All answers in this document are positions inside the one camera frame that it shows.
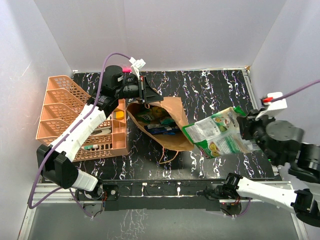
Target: plastic crate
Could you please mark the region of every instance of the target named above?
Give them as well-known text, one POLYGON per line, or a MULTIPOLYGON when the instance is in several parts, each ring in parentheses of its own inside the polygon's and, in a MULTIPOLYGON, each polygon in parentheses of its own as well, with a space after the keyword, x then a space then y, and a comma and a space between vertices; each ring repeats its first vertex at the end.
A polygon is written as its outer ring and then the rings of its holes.
MULTIPOLYGON (((36 139, 47 146, 50 145, 76 119, 89 98, 90 95, 68 76, 49 77, 36 139)), ((124 111, 124 119, 106 120, 101 123, 97 129, 111 127, 112 133, 89 136, 82 146, 97 144, 99 148, 91 150, 80 148, 74 161, 109 158, 129 153, 124 99, 119 100, 119 106, 115 111, 124 111)))

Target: gray floor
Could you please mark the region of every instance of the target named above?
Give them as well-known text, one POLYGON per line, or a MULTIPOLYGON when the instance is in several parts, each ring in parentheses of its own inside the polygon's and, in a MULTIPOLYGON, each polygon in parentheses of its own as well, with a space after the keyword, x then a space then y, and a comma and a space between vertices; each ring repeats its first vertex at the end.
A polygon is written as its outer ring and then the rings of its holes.
POLYGON ((253 202, 232 220, 204 210, 121 210, 91 221, 76 204, 42 204, 29 240, 297 240, 291 215, 268 203, 253 202))

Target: black table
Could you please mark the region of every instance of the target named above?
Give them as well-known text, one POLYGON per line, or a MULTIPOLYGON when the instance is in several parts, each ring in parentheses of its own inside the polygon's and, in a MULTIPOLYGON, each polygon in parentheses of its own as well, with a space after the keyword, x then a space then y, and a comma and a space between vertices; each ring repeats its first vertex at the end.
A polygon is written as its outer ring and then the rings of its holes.
MULTIPOLYGON (((181 97, 189 123, 225 108, 240 105, 253 109, 242 70, 194 70, 142 72, 163 96, 181 97)), ((75 73, 73 80, 88 94, 99 82, 99 73, 75 73)), ((167 164, 158 164, 162 146, 142 133, 128 119, 130 153, 127 156, 80 161, 74 164, 102 180, 196 180, 225 179, 238 173, 251 179, 273 179, 271 164, 261 152, 206 159, 198 148, 178 154, 167 164)), ((165 151, 164 160, 176 152, 165 151)))

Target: white enclosure wall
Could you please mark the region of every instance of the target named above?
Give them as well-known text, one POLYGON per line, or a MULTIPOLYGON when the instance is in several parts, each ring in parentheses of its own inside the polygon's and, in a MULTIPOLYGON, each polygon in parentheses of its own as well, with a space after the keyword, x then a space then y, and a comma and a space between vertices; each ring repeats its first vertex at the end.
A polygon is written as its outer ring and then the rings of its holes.
POLYGON ((285 0, 35 2, 71 69, 86 72, 111 52, 143 58, 144 70, 251 65, 285 0))
MULTIPOLYGON (((255 97, 288 93, 320 79, 320 2, 288 0, 251 67, 255 97)), ((305 142, 320 144, 320 84, 287 98, 278 119, 305 130, 305 142)))
POLYGON ((49 76, 72 73, 33 0, 0 2, 0 239, 16 239, 37 171, 49 76))

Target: white cable clip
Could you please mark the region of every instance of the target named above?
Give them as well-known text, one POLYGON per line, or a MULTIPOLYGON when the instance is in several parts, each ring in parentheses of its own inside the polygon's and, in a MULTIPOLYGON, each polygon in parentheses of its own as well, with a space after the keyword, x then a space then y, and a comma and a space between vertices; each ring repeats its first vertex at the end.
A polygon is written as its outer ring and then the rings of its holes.
POLYGON ((137 78, 139 79, 140 77, 139 70, 141 70, 144 67, 144 65, 146 65, 146 62, 142 58, 139 60, 135 60, 133 57, 130 58, 129 62, 132 64, 130 67, 132 73, 136 75, 137 78))
MULTIPOLYGON (((282 96, 283 96, 282 92, 279 92, 279 91, 267 94, 268 98, 273 98, 273 99, 276 99, 276 98, 279 98, 282 96)), ((255 118, 256 121, 258 121, 263 115, 268 115, 269 118, 273 118, 277 114, 282 112, 282 110, 287 108, 286 99, 282 99, 282 100, 275 101, 275 102, 265 102, 263 104, 264 104, 265 110, 261 111, 256 116, 256 118, 255 118)))

